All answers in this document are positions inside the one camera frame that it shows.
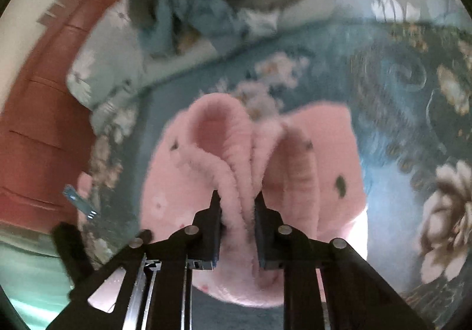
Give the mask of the pink fleece garment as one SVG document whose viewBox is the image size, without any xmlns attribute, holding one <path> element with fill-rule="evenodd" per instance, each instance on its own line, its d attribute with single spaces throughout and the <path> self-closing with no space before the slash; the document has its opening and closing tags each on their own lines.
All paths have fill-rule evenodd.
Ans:
<svg viewBox="0 0 472 330">
<path fill-rule="evenodd" d="M 211 93 L 180 111 L 163 132 L 142 189 L 139 224 L 156 241 L 191 224 L 221 197 L 223 234 L 215 269 L 194 286 L 232 304 L 283 301 L 283 274 L 259 266 L 254 199 L 308 237 L 346 239 L 367 254 L 367 207 L 350 110 L 321 102 L 287 116 L 250 119 L 242 102 Z"/>
</svg>

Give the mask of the smartphone with lit screen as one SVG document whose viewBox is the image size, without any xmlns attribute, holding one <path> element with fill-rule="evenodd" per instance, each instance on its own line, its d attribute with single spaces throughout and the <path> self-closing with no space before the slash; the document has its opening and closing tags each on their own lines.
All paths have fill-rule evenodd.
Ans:
<svg viewBox="0 0 472 330">
<path fill-rule="evenodd" d="M 65 185 L 63 189 L 63 196 L 69 202 L 71 202 L 71 204 L 77 210 L 79 210 L 79 212 L 81 212 L 86 217 L 86 219 L 94 220 L 98 216 L 97 211 L 92 207 L 92 205 L 83 197 L 81 197 L 72 185 Z"/>
</svg>

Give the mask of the red-brown wooden headboard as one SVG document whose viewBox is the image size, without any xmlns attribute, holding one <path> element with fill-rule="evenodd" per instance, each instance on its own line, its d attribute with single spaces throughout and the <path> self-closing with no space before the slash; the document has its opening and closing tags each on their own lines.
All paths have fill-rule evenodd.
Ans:
<svg viewBox="0 0 472 330">
<path fill-rule="evenodd" d="M 1 112 L 1 222 L 49 233 L 75 223 L 63 187 L 88 166 L 94 134 L 66 75 L 93 27 L 117 0 L 57 0 Z"/>
</svg>

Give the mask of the light grey floral quilt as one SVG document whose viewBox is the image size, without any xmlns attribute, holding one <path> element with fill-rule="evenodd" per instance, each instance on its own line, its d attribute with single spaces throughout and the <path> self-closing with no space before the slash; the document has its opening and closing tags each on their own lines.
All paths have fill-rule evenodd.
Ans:
<svg viewBox="0 0 472 330">
<path fill-rule="evenodd" d="M 105 11 L 66 77 L 68 90 L 90 109 L 90 123 L 96 133 L 147 86 L 306 23 L 317 20 L 432 22 L 471 30 L 471 13 L 462 0 L 301 0 L 281 13 L 275 34 L 247 42 L 228 53 L 219 53 L 210 41 L 201 38 L 181 54 L 158 58 L 143 50 L 130 21 L 128 2 L 117 0 Z"/>
</svg>

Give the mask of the teal floral bedsheet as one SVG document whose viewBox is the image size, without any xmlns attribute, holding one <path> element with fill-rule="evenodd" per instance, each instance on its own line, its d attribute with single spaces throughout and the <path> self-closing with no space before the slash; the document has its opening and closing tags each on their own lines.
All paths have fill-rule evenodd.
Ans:
<svg viewBox="0 0 472 330">
<path fill-rule="evenodd" d="M 471 36 L 452 26 L 316 22 L 148 87 L 131 135 L 110 146 L 112 162 L 123 166 L 117 186 L 92 194 L 101 208 L 86 227 L 93 263 L 109 260 L 135 232 L 151 150 L 167 121 L 199 96 L 244 96 L 269 114 L 337 101 L 350 108 L 358 143 L 369 262 L 437 329 L 457 329 L 471 310 L 471 264 L 452 280 L 421 282 L 414 235 L 435 169 L 471 158 L 463 41 Z"/>
</svg>

